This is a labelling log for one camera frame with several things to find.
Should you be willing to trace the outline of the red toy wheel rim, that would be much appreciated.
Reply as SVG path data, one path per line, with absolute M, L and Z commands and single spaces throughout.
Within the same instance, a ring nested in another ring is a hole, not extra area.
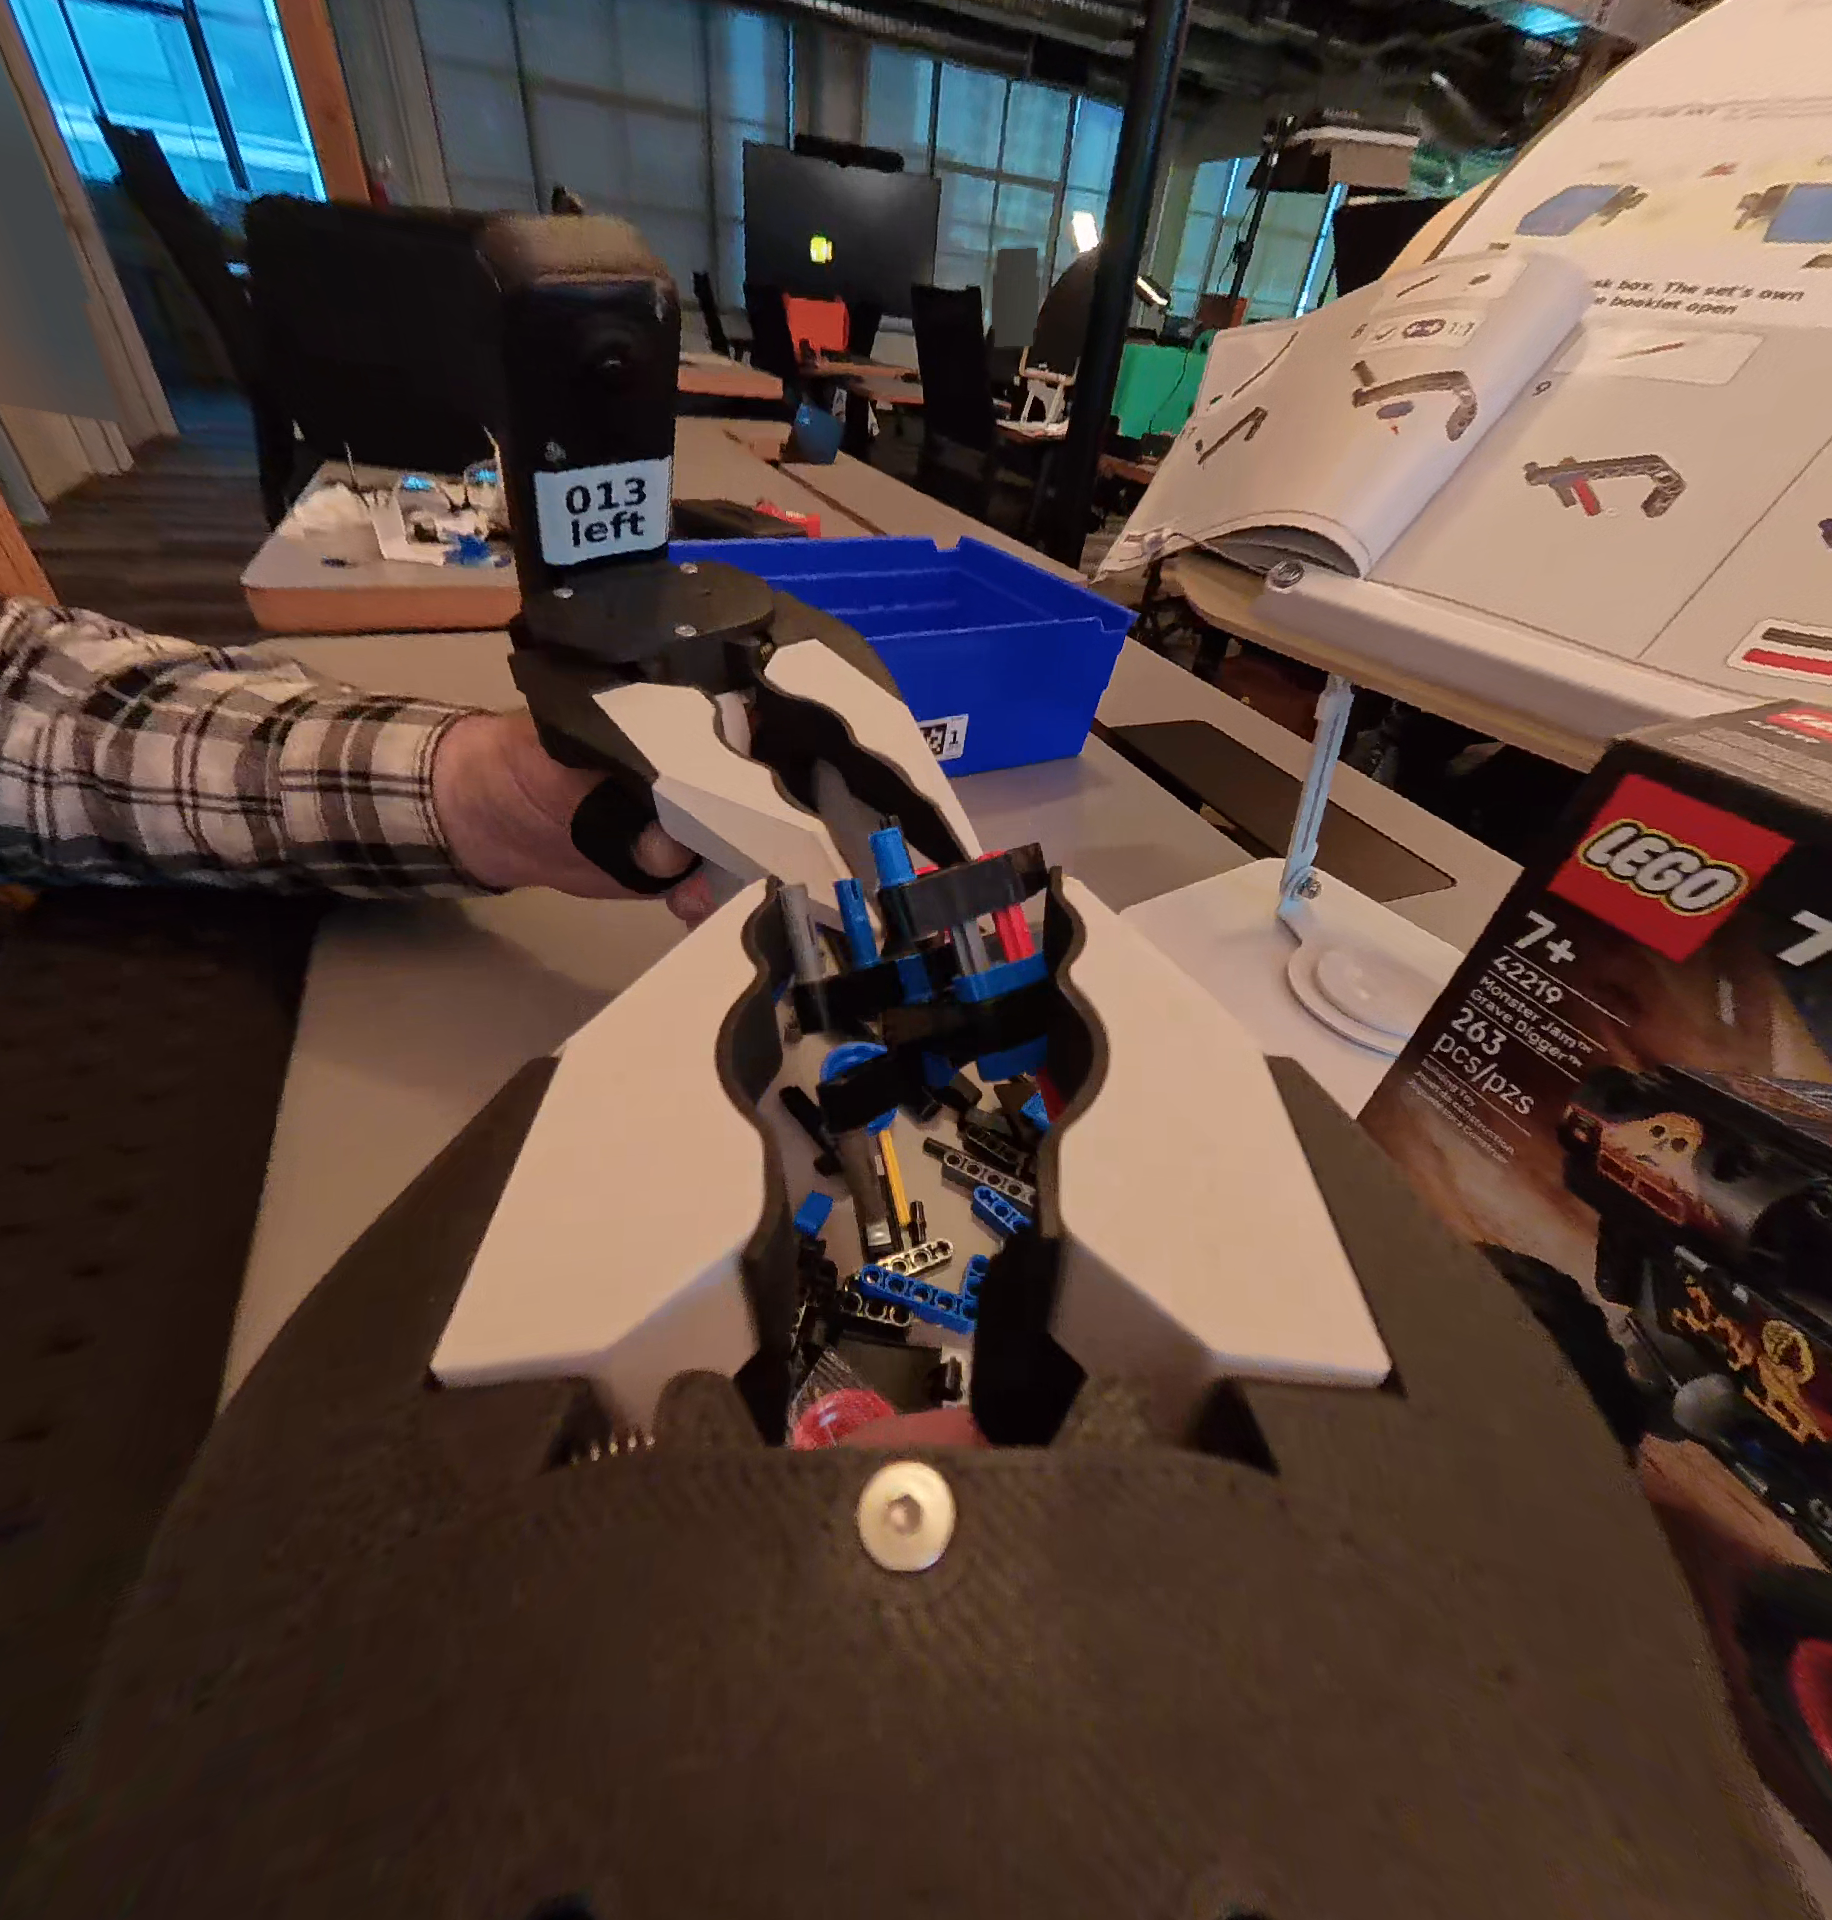
M 791 1403 L 786 1446 L 792 1452 L 835 1447 L 896 1414 L 895 1403 L 870 1385 L 811 1384 Z

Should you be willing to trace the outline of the printed instruction sheet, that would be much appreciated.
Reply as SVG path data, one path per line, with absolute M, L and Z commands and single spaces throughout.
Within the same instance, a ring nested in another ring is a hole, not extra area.
M 1442 249 L 1566 260 L 1605 319 L 1832 332 L 1832 1 L 1725 1 L 1656 39 Z

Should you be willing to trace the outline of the white book stand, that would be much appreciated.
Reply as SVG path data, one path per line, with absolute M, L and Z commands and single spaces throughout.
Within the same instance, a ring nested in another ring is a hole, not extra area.
M 1529 634 L 1454 606 L 1429 612 L 1412 595 L 1394 588 L 1382 590 L 1399 595 L 1394 617 L 1418 632 L 1445 634 L 1450 628 L 1448 612 L 1461 612 Z M 1744 707 L 1749 699 L 1737 687 L 1633 665 L 1683 687 L 1703 690 L 1710 704 L 1706 714 Z M 1369 881 L 1340 875 L 1336 868 L 1318 868 L 1318 896 L 1309 901 L 1305 918 L 1295 920 L 1281 909 L 1284 863 L 1276 855 L 1262 855 L 1229 874 L 1201 877 L 1130 907 L 1129 918 L 1216 996 L 1265 1052 L 1297 1059 L 1348 1111 L 1359 1113 L 1384 1077 L 1401 1040 L 1384 1034 L 1352 1037 L 1336 1025 L 1338 1018 L 1326 1001 L 1315 1012 L 1305 1005 L 1297 987 L 1315 986 L 1317 978 L 1313 959 L 1301 952 L 1299 934 L 1310 931 L 1317 947 L 1366 952 L 1371 983 L 1377 990 L 1386 987 L 1388 968 L 1397 964 L 1415 973 L 1418 987 L 1438 991 L 1523 868 L 1365 774 L 1336 771 L 1329 798 L 1333 818 L 1344 813 L 1365 828 L 1381 830 L 1388 841 L 1447 875 L 1448 883 L 1420 892 L 1415 881 L 1406 881 L 1404 887 L 1386 892 L 1384 900 L 1375 900 Z

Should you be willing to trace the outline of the grey desk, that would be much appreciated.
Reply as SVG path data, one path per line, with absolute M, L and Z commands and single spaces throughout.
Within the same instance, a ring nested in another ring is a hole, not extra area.
M 772 500 L 823 518 L 831 540 L 912 536 L 949 547 L 1019 540 L 926 491 L 841 455 L 772 466 L 758 428 L 684 420 L 683 497 Z M 515 701 L 500 634 L 281 636 L 288 653 L 359 687 L 475 707 Z M 1130 642 L 1101 701 L 1109 725 L 1201 718 L 1301 778 L 1309 743 L 1183 667 Z M 1250 857 L 1092 737 L 1076 758 L 960 780 L 987 845 L 1036 839 L 1122 909 L 1229 872 Z M 225 1367 L 229 1400 L 285 1321 L 422 1165 L 522 1064 L 555 1052 L 674 942 L 665 907 L 574 900 L 546 889 L 497 898 L 336 905 L 313 947 L 304 1008 L 257 1217 L 248 1276 Z M 1817 1558 L 1756 1506 L 1703 1447 L 1648 1438 L 1640 1477 L 1673 1546 L 1728 1627 L 1741 1582 Z M 1771 1805 L 1817 1906 L 1832 1916 L 1832 1848 L 1820 1811 Z

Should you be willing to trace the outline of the black toy set box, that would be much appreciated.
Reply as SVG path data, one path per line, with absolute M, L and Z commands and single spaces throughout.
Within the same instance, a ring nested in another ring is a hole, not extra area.
M 1614 739 L 1360 1121 L 1624 1441 L 1750 1501 L 1703 1606 L 1832 1853 L 1832 707 Z

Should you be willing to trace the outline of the person's left forearm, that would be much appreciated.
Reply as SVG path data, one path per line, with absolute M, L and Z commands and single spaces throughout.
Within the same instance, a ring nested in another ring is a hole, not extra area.
M 0 594 L 0 883 L 480 893 L 435 796 L 469 714 Z

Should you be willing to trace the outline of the black blue toy frame assembly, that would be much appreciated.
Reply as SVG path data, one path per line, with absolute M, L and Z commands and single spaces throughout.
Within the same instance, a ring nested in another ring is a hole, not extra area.
M 1081 926 L 1036 841 L 957 865 L 920 868 L 901 826 L 870 835 L 874 883 L 835 885 L 846 964 L 796 966 L 792 1003 L 811 1037 L 880 1044 L 905 1069 L 907 1107 L 942 1099 L 963 1069 L 987 1084 L 1032 1077 L 1058 1117 L 1096 1066 L 1096 1044 L 1069 987 Z M 836 1130 L 814 1104 L 828 1140 Z

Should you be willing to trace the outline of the instruction booklet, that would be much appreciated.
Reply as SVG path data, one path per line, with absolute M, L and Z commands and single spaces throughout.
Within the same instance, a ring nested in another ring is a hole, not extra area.
M 1609 733 L 1832 705 L 1832 242 L 1513 242 L 1213 351 L 1102 573 L 1266 575 L 1265 634 Z

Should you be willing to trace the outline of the person's left hand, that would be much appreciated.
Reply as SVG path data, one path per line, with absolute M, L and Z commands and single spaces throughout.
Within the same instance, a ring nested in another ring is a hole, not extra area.
M 628 900 L 630 889 L 572 843 L 570 821 L 607 776 L 546 754 L 526 712 L 475 712 L 438 741 L 433 798 L 453 863 L 502 892 Z

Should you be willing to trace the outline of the dark perforated floor mat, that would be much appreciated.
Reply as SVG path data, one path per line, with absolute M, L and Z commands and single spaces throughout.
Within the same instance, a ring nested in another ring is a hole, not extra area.
M 218 1403 L 323 915 L 64 889 L 0 946 L 0 1899 Z

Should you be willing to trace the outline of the green panel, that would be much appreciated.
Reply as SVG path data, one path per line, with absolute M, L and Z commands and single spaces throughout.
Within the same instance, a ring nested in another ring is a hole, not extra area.
M 1129 342 L 1120 351 L 1120 371 L 1111 402 L 1118 436 L 1144 439 L 1150 434 L 1181 434 L 1193 415 L 1208 368 L 1215 335 L 1195 345 Z

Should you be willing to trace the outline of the cluttered wooden table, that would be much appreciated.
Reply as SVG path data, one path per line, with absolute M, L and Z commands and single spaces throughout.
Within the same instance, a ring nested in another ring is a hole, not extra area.
M 304 502 L 329 489 L 351 497 L 348 480 L 380 488 L 401 477 L 382 466 L 323 461 L 293 510 L 268 533 L 240 575 L 267 636 L 356 636 L 502 629 L 521 608 L 513 564 L 431 564 L 387 558 L 368 522 L 340 508 L 339 523 Z

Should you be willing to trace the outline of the pile of toy brick pieces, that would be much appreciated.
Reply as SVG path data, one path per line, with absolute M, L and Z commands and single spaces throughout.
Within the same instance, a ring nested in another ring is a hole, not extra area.
M 960 1069 L 940 1099 L 880 1123 L 892 1123 L 911 1200 L 901 1228 L 874 1131 L 844 1145 L 819 1121 L 831 1047 L 789 1021 L 780 1077 L 761 1104 L 796 1245 L 789 1408 L 811 1384 L 870 1385 L 898 1414 L 963 1406 L 987 1281 L 1041 1211 L 1045 1099 L 1027 1075 L 987 1084 Z

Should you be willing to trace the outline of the black monitor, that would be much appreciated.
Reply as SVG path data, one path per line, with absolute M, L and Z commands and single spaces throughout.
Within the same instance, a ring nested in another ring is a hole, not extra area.
M 911 317 L 935 283 L 942 181 L 744 141 L 742 285 Z

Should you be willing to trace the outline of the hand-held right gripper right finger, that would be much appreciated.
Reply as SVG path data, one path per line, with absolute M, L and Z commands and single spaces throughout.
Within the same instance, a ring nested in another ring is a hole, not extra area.
M 1229 1380 L 1381 1389 L 1393 1376 L 1270 1062 L 1091 887 L 1048 875 L 1035 1233 L 981 1289 L 972 1414 L 1042 1446 L 1084 1384 L 1130 1387 L 1170 1441 Z

